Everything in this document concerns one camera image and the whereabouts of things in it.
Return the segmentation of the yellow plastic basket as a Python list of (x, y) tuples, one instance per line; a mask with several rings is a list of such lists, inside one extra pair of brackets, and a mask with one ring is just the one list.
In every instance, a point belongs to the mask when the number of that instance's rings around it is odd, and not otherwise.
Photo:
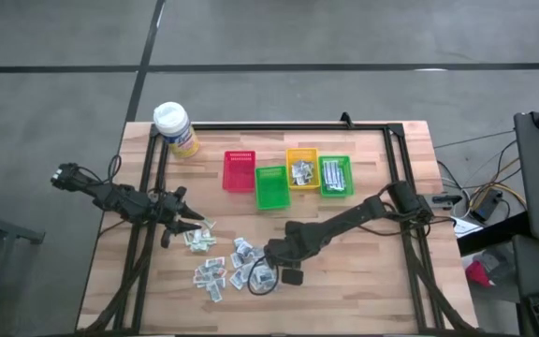
[[(302, 161), (313, 162), (313, 175), (315, 176), (314, 184), (298, 186), (294, 184), (291, 166), (294, 163)], [(290, 148), (286, 150), (286, 166), (288, 172), (288, 183), (291, 189), (315, 189), (320, 186), (320, 171), (318, 164), (318, 150), (315, 148)]]

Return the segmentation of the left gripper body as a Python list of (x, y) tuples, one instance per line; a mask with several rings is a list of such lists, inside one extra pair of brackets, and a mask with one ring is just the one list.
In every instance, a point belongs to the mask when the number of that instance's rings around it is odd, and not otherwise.
[(177, 221), (180, 209), (184, 206), (183, 197), (186, 188), (179, 186), (175, 191), (160, 191), (156, 201), (156, 222), (165, 226), (170, 231), (170, 224)]

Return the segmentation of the black power supply box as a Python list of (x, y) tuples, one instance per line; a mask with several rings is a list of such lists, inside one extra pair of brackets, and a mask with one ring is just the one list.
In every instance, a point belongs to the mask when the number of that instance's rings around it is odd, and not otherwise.
[(486, 222), (498, 208), (503, 199), (503, 192), (489, 188), (482, 193), (471, 207), (470, 216), (479, 221)]

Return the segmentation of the red cloth object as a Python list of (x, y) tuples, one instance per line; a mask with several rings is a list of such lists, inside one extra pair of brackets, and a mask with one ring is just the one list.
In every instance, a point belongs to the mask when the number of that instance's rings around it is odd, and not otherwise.
[(484, 287), (494, 286), (494, 283), (489, 279), (484, 265), (476, 260), (472, 262), (466, 269), (465, 275), (469, 281), (479, 284)]

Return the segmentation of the green plastic basket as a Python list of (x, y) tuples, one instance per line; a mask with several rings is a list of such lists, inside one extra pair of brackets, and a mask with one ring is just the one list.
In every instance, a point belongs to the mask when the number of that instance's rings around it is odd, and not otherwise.
[(255, 196), (258, 210), (288, 208), (291, 204), (286, 166), (255, 170)]
[[(325, 181), (325, 167), (324, 162), (335, 160), (339, 162), (339, 167), (342, 170), (342, 177), (346, 183), (346, 189), (338, 193), (336, 191), (330, 191)], [(347, 198), (354, 195), (355, 188), (353, 182), (352, 165), (350, 157), (347, 155), (321, 155), (319, 157), (319, 166), (321, 174), (320, 194), (324, 198)]]

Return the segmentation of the black cart bar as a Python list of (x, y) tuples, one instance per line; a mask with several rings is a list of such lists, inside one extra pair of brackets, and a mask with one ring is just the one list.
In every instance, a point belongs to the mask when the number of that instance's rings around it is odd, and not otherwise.
[(530, 221), (527, 212), (511, 216), (497, 224), (482, 227), (457, 239), (461, 256), (484, 250), (490, 246), (509, 242), (514, 236), (530, 236)]

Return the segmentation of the white paper sheet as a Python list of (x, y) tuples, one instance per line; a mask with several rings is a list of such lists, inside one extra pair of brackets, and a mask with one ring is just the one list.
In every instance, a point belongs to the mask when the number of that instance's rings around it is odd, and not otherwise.
[(453, 220), (456, 223), (453, 226), (453, 229), (457, 238), (461, 238), (465, 235), (468, 235), (470, 233), (473, 233), (482, 229), (481, 226), (472, 222), (465, 221), (464, 219), (454, 217)]

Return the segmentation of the Lysol wipes canister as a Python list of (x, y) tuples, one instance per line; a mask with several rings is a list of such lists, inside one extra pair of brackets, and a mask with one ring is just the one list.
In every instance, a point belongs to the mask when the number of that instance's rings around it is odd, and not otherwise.
[(166, 102), (159, 105), (153, 110), (153, 122), (176, 157), (190, 157), (198, 151), (200, 143), (181, 104)]

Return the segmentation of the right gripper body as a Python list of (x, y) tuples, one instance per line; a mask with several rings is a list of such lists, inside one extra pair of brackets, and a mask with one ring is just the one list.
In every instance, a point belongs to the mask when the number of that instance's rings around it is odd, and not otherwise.
[(270, 239), (264, 246), (266, 262), (271, 269), (284, 267), (299, 270), (304, 248), (300, 243), (301, 222), (287, 222), (283, 239)]

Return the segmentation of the red plastic basket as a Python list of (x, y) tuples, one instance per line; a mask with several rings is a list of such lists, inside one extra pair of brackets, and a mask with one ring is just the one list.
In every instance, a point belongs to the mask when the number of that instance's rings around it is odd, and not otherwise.
[(255, 190), (255, 151), (226, 151), (223, 189), (232, 193)]

